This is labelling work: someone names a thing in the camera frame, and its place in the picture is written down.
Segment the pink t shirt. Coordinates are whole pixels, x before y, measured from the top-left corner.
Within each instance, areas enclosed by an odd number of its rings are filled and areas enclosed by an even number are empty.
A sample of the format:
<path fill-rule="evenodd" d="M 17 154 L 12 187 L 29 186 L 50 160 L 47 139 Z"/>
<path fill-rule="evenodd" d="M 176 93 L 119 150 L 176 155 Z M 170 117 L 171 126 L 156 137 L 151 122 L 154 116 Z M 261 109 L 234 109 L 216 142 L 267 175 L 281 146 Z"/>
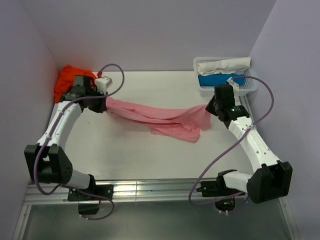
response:
<path fill-rule="evenodd" d="M 147 105 L 106 98 L 107 112 L 126 120 L 143 124 L 154 135 L 168 136 L 195 143 L 201 131 L 211 128 L 211 115 L 206 105 L 190 108 L 157 108 Z"/>

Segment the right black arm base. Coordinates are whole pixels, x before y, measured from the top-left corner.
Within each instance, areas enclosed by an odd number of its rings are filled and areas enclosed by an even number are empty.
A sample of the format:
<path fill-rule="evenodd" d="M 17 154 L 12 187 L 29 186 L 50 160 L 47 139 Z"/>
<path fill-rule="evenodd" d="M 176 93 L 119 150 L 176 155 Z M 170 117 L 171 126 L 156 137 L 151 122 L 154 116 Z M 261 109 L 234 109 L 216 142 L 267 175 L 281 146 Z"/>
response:
<path fill-rule="evenodd" d="M 240 191 L 233 188 L 227 188 L 224 183 L 219 180 L 201 181 L 200 187 L 196 189 L 198 193 L 202 194 L 202 197 L 226 197 L 239 193 Z M 222 212 L 233 211 L 236 207 L 236 199 L 234 196 L 226 199 L 221 199 L 214 203 L 215 207 Z"/>

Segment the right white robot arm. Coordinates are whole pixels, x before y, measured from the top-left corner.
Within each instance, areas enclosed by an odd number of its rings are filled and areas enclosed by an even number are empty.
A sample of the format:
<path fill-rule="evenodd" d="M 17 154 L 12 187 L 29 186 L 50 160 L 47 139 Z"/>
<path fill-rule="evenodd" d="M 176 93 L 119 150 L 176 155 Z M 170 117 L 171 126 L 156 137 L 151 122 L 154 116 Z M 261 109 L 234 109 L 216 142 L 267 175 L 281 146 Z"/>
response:
<path fill-rule="evenodd" d="M 287 196 L 293 168 L 270 150 L 246 108 L 236 105 L 233 87 L 229 84 L 215 86 L 214 95 L 205 109 L 218 117 L 236 137 L 253 170 L 252 175 L 235 169 L 218 173 L 215 194 L 228 196 L 244 192 L 255 204 Z"/>

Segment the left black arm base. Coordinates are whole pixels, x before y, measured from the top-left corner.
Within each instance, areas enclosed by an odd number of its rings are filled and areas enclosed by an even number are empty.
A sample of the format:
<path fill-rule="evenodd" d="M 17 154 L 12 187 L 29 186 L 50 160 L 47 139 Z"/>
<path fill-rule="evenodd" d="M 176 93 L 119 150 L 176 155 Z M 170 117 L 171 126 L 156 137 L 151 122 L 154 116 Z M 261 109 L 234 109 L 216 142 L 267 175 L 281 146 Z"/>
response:
<path fill-rule="evenodd" d="M 96 215 L 100 210 L 102 201 L 111 203 L 111 212 L 115 209 L 112 201 L 114 186 L 112 184 L 96 185 L 93 191 L 70 189 L 67 196 L 68 202 L 78 203 L 78 213 L 82 216 Z"/>

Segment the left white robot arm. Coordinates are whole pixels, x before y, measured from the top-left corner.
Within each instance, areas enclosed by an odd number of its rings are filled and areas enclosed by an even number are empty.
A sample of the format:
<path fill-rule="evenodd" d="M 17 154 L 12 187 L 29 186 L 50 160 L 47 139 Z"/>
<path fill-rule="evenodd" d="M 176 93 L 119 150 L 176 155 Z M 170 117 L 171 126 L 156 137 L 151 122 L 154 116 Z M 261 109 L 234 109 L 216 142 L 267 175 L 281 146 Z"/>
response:
<path fill-rule="evenodd" d="M 109 77 L 93 79 L 77 75 L 73 85 L 62 93 L 56 113 L 43 136 L 36 144 L 24 150 L 30 178 L 36 186 L 58 184 L 79 189 L 86 200 L 96 197 L 98 188 L 94 177 L 74 169 L 65 153 L 71 130 L 84 109 L 103 113 L 106 108 L 107 88 L 112 83 Z"/>

